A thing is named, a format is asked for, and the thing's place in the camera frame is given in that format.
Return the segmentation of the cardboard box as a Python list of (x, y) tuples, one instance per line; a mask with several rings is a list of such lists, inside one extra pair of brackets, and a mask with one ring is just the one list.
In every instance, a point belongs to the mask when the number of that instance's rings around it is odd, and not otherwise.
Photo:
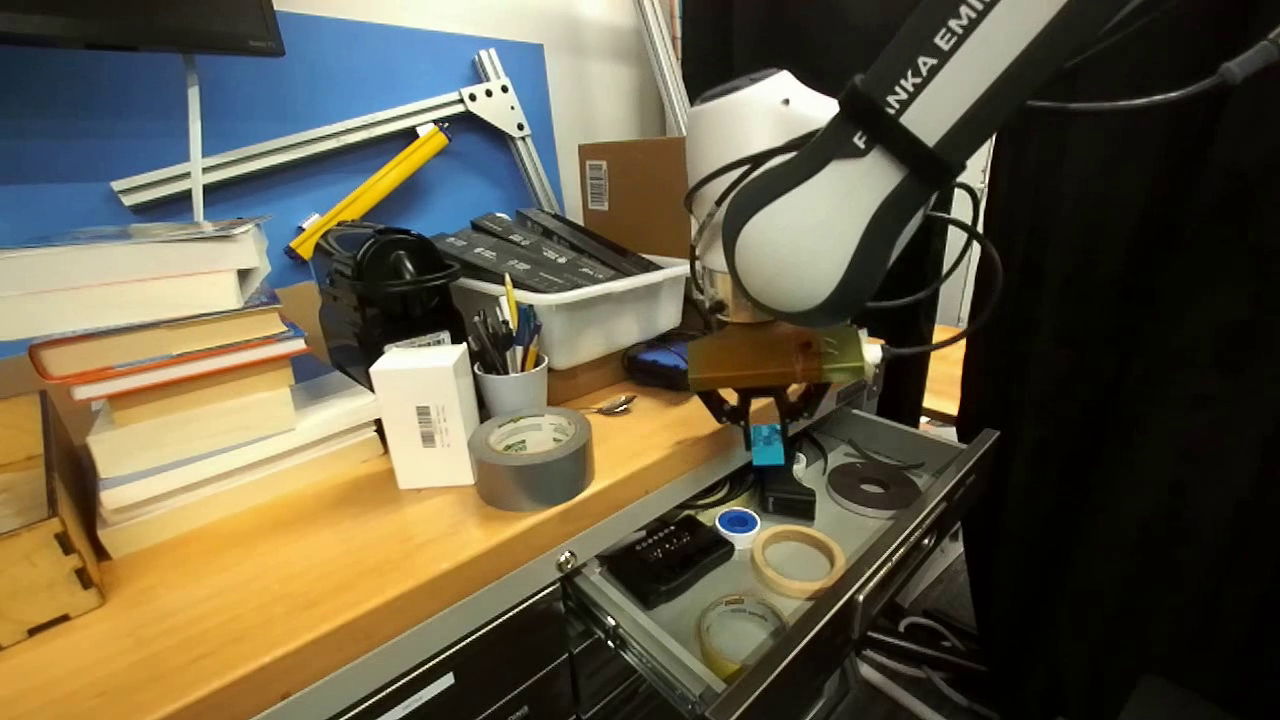
[(579, 168), (586, 228), (641, 255), (687, 256), (684, 137), (581, 143)]

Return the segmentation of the small blue white tape roll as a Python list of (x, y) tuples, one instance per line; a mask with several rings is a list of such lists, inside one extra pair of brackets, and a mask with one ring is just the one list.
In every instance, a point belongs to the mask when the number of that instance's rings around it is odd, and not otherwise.
[(762, 520), (750, 509), (727, 507), (717, 512), (713, 527), (736, 550), (750, 550), (762, 532)]

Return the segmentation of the yellow bar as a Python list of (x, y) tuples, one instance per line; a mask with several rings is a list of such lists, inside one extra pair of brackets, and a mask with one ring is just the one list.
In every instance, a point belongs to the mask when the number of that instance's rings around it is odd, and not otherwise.
[(449, 124), (433, 122), (417, 128), (419, 137), (375, 170), (321, 215), (301, 225), (284, 250), (294, 263), (307, 263), (325, 232), (343, 222), (360, 222), (451, 143)]

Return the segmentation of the white cup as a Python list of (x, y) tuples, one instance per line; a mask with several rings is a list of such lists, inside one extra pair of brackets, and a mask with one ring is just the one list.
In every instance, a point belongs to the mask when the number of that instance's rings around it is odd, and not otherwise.
[(548, 361), (544, 355), (530, 372), (494, 374), (481, 363), (474, 364), (474, 379), (488, 416), (530, 413), (549, 407)]

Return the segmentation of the black curtain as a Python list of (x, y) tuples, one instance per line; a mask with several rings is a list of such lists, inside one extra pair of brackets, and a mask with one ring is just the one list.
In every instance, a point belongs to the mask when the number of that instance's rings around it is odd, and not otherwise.
[[(836, 95), (919, 1), (682, 0), (687, 91)], [(1184, 88), (1277, 27), (1280, 0), (1140, 0), (1036, 99)], [(1161, 682), (1280, 720), (1280, 63), (987, 141), (957, 432), (998, 433), (963, 530), (996, 711), (1115, 720)], [(931, 345), (938, 270), (910, 240), (856, 325)]]

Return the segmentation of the aluminium frame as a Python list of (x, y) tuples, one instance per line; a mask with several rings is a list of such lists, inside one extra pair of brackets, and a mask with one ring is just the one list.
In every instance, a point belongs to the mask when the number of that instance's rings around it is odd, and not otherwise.
[(417, 129), (429, 123), (440, 124), (471, 115), (507, 137), (536, 205), (544, 210), (559, 211), (559, 199), (532, 141), (532, 127), (498, 51), (494, 47), (481, 50), (474, 58), (474, 64), (481, 79), (477, 85), (201, 158), (200, 179), (205, 184), (224, 184)]

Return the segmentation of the aluminium rail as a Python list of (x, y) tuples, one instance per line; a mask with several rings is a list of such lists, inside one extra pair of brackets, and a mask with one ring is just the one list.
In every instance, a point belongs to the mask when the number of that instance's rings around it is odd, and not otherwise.
[(689, 132), (690, 101), (669, 22), (669, 4), (666, 0), (634, 0), (634, 5), (666, 110), (668, 135), (685, 136)]

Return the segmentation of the black flat disc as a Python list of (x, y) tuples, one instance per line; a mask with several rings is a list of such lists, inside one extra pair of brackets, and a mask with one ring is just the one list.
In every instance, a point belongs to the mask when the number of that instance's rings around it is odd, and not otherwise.
[(827, 475), (829, 497), (856, 515), (891, 519), (911, 507), (923, 489), (905, 470), (882, 462), (841, 462)]

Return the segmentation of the clear tape roll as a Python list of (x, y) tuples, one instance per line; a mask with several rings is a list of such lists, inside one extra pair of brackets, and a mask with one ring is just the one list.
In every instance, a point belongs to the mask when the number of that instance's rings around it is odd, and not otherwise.
[(753, 665), (787, 629), (785, 615), (755, 594), (727, 594), (712, 601), (695, 621), (701, 660), (723, 682)]

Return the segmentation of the black coffee machine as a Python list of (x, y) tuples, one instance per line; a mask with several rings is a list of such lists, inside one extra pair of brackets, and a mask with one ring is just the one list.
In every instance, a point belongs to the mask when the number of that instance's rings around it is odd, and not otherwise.
[(461, 266), (424, 234), (340, 223), (323, 233), (310, 266), (329, 363), (367, 389), (371, 366), (388, 348), (466, 341), (452, 296)]

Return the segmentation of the open grey metal drawer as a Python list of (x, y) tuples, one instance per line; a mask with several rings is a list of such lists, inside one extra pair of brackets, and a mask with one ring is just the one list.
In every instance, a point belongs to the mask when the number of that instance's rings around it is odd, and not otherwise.
[[(849, 601), (876, 556), (938, 498), (960, 498), (964, 514), (980, 491), (998, 439), (995, 430), (983, 430), (960, 445), (854, 409), (828, 413), (810, 425), (810, 433), (805, 442), (810, 462), (803, 480), (815, 491), (817, 511), (808, 527), (827, 534), (846, 556), (844, 574), (823, 594), (792, 600), (772, 592), (755, 574), (748, 550), (653, 610), (620, 587), (600, 560), (570, 578), (573, 607), (682, 720), (800, 720), (865, 635), (852, 635)], [(841, 509), (828, 495), (829, 470), (869, 457), (906, 464), (923, 496), (891, 519)], [(765, 556), (797, 580), (818, 580), (829, 571), (828, 561), (803, 544), (774, 544)], [(788, 629), (753, 665), (723, 682), (701, 660), (695, 621), (707, 605), (727, 594), (767, 600), (785, 615)]]

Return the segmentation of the grey duct tape roll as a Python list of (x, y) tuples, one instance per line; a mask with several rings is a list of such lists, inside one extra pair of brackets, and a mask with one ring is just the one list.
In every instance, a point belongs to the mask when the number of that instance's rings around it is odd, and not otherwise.
[(589, 420), (567, 407), (494, 416), (468, 438), (475, 489), (508, 512), (567, 503), (593, 482), (593, 441)]

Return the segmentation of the stack of books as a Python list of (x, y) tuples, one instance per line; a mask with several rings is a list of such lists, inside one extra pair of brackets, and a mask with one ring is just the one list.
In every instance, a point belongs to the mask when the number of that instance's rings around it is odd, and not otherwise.
[(86, 407), (88, 524), (123, 557), (379, 457), (378, 404), (311, 352), (261, 218), (0, 243), (0, 345)]

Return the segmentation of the heap of pens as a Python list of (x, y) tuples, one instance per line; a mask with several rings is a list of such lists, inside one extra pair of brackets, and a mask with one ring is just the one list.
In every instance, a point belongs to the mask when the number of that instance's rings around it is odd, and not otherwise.
[(545, 359), (543, 323), (535, 307), (516, 297), (515, 278), (502, 277), (495, 305), (480, 307), (470, 318), (468, 347), (484, 372), (516, 375), (532, 372)]

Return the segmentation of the closed black drawer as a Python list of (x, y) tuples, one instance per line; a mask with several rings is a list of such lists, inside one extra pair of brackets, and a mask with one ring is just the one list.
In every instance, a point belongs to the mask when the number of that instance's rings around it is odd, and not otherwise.
[(634, 676), (553, 583), (326, 720), (585, 720)]

